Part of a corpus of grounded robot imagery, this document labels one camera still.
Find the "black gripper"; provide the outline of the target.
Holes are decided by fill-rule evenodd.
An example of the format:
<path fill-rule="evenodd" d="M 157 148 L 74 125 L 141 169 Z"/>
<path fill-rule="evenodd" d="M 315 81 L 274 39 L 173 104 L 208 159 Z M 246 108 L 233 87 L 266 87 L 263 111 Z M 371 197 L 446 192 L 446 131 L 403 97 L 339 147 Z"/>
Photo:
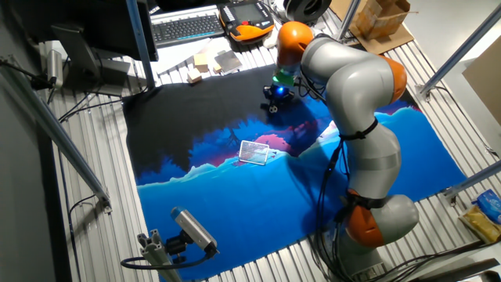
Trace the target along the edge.
<path fill-rule="evenodd" d="M 263 93 L 267 99 L 266 107 L 270 107 L 272 103 L 275 103 L 276 111 L 279 110 L 283 103 L 288 103 L 294 98 L 294 93 L 289 88 L 280 85 L 265 86 Z"/>

